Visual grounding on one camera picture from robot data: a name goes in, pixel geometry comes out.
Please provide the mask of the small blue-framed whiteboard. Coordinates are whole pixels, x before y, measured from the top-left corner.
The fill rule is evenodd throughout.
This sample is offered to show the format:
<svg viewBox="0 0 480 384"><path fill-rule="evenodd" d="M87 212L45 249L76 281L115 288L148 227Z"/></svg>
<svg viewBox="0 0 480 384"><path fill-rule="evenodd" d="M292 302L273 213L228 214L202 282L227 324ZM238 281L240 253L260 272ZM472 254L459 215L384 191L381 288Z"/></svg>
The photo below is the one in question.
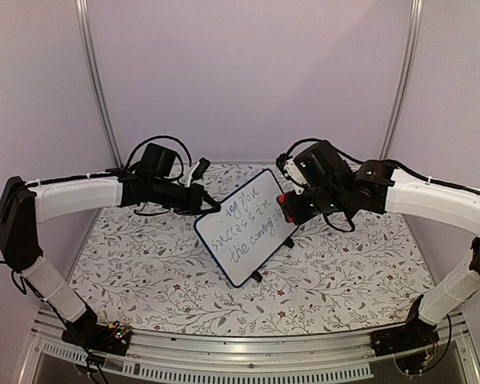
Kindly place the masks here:
<svg viewBox="0 0 480 384"><path fill-rule="evenodd" d="M223 199L219 212L194 221L199 240L235 288L259 280L258 270L281 247L294 247L297 227L285 221L280 194L274 173L264 169Z"/></svg>

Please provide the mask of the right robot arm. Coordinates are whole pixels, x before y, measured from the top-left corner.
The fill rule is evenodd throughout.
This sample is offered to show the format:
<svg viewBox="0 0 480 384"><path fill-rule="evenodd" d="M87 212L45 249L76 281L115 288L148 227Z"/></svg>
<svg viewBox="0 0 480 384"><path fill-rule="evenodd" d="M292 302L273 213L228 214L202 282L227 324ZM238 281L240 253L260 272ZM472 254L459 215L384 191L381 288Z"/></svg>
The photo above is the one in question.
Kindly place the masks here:
<svg viewBox="0 0 480 384"><path fill-rule="evenodd" d="M294 187L277 198L288 223L300 226L319 215L342 213L354 231L353 218L364 210L425 218L474 235L459 264L412 302L402 326L370 336L377 356L437 343L440 321L480 290L480 189L420 175L392 159L357 161L352 170L352 157L327 140L304 142L308 147L300 154L287 150L276 159Z"/></svg>

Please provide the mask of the red whiteboard eraser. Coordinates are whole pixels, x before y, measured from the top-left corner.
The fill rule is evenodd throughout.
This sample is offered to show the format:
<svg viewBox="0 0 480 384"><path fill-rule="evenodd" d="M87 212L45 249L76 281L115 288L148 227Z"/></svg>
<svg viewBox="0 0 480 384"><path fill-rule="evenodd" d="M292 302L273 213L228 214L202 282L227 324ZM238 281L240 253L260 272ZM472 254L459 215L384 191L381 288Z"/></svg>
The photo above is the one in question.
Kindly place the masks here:
<svg viewBox="0 0 480 384"><path fill-rule="evenodd" d="M279 205L279 207L281 208L282 213L283 213L284 211L291 212L290 206L280 206L280 205Z"/></svg>

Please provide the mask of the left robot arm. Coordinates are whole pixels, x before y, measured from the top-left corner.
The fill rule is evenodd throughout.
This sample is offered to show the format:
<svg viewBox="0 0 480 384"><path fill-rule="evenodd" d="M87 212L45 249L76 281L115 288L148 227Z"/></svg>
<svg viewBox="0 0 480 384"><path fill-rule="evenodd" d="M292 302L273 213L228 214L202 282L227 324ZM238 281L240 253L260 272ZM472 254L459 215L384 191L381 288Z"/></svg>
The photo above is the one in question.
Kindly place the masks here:
<svg viewBox="0 0 480 384"><path fill-rule="evenodd" d="M21 292L32 290L58 316L64 326L62 340L85 352L126 355L130 330L119 322L103 325L44 257L38 242L38 225L81 211L154 203L164 212L203 215L221 205L199 184L210 161L190 158L160 146L156 135L136 146L143 152L124 166L101 173L81 174L26 182L19 176L6 181L0 198L1 264L11 270Z"/></svg>

